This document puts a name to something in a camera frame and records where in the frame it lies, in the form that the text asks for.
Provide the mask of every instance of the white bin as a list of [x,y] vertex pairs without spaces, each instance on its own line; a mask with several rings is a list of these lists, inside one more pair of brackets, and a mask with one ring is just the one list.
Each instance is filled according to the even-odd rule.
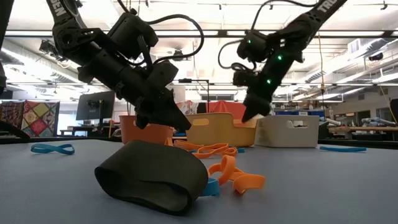
[[254,144],[267,147],[316,147],[319,116],[275,115],[258,119]]

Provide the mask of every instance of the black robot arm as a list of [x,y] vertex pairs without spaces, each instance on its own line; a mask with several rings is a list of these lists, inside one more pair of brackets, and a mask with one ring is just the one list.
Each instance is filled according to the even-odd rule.
[[[78,13],[79,3],[47,0],[54,18],[55,46],[63,57],[81,66],[79,80],[90,83],[96,78],[114,90],[119,99],[133,104],[136,124],[142,129],[148,123],[189,129],[191,124],[175,104],[173,91],[165,87],[172,82],[178,68],[168,60],[154,63],[150,60],[148,49],[158,41],[153,28],[135,14],[125,12],[108,34],[99,28],[89,29]],[[143,52],[146,67],[131,66],[133,63],[127,58],[137,59]]]
[[243,102],[246,106],[243,122],[257,114],[269,114],[272,96],[293,62],[303,62],[302,51],[307,48],[321,26],[346,1],[321,0],[313,9],[301,14],[287,27],[273,34],[264,35],[254,29],[246,32],[238,47],[239,57],[247,58],[254,63],[264,60],[267,62],[259,73],[245,67],[233,67],[233,84],[248,86]]

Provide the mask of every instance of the black fabric loop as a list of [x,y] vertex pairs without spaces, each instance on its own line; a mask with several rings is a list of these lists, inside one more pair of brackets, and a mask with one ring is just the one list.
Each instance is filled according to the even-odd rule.
[[171,215],[183,215],[208,182],[206,167],[176,147],[131,141],[95,169],[110,196]]

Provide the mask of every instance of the blue-gray tabletop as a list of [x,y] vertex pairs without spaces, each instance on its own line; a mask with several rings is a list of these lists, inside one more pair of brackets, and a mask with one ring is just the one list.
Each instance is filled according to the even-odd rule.
[[[61,145],[66,142],[50,142]],[[105,194],[94,176],[122,144],[70,141],[72,156],[34,154],[32,144],[0,146],[0,223],[398,223],[398,151],[247,148],[236,166],[267,178],[244,195],[232,183],[219,197],[200,197],[184,217]],[[220,157],[202,159],[208,167]]]

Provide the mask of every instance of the orange bin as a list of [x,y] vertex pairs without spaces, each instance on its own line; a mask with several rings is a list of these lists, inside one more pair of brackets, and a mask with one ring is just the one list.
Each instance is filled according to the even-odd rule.
[[231,113],[204,113],[186,115],[192,127],[187,131],[187,141],[209,146],[228,143],[234,147],[246,147],[254,144],[256,120],[234,125]]
[[141,140],[156,144],[164,144],[167,138],[173,137],[173,128],[159,124],[148,124],[145,129],[136,126],[135,116],[120,116],[122,142]]

